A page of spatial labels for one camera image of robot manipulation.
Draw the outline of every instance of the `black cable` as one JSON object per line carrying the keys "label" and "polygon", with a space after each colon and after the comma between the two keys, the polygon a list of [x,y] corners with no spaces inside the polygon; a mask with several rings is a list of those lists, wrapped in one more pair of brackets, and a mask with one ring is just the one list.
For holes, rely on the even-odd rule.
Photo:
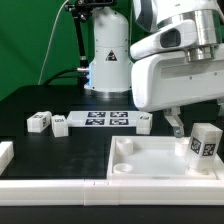
{"label": "black cable", "polygon": [[63,70],[61,72],[58,72],[57,74],[55,74],[54,76],[52,76],[50,79],[46,80],[43,85],[44,86],[47,86],[49,83],[51,83],[54,79],[57,79],[59,78],[61,75],[64,75],[64,74],[67,74],[67,73],[70,73],[70,72],[77,72],[77,69],[76,68],[71,68],[71,69],[66,69],[66,70]]}

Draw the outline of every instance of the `white rectangular block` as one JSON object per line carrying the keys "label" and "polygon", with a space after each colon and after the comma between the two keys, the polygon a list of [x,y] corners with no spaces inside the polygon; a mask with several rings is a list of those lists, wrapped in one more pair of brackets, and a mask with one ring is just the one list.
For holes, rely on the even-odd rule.
{"label": "white rectangular block", "polygon": [[152,114],[140,113],[136,121],[136,133],[142,135],[149,135],[152,129]]}
{"label": "white rectangular block", "polygon": [[192,129],[186,161],[193,170],[213,167],[222,130],[209,123],[195,123]]}
{"label": "white rectangular block", "polygon": [[42,132],[51,123],[51,112],[37,112],[27,119],[28,132]]}
{"label": "white rectangular block", "polygon": [[51,118],[51,123],[56,138],[68,136],[68,123],[65,116],[55,115]]}
{"label": "white rectangular block", "polygon": [[14,157],[13,143],[2,142],[0,143],[0,175],[3,173],[9,162]]}

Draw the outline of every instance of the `white tray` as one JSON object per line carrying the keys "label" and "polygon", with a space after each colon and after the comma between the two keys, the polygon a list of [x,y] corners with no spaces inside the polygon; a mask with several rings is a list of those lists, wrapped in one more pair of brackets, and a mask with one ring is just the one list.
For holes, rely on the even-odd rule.
{"label": "white tray", "polygon": [[[128,156],[122,156],[116,151],[116,142],[125,140],[133,142],[133,153]],[[216,156],[214,169],[208,170],[206,175],[189,172],[184,156],[176,155],[175,149],[179,145],[180,140],[174,137],[113,137],[107,178],[215,180],[217,164],[224,169],[222,161]]]}

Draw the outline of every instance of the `white cylinder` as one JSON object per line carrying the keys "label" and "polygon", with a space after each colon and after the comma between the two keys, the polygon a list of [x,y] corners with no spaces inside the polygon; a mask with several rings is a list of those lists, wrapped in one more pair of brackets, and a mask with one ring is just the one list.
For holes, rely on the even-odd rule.
{"label": "white cylinder", "polygon": [[130,156],[133,154],[133,141],[129,138],[122,138],[116,141],[116,154]]}

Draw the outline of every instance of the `metal bracket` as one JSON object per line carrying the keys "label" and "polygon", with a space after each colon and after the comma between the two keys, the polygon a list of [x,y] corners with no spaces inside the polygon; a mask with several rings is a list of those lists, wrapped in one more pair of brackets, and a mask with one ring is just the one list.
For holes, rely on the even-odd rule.
{"label": "metal bracket", "polygon": [[164,116],[173,127],[174,136],[176,138],[184,137],[184,124],[179,118],[180,107],[172,107],[164,110]]}
{"label": "metal bracket", "polygon": [[217,100],[218,105],[220,106],[219,108],[219,117],[224,117],[224,98],[219,98]]}

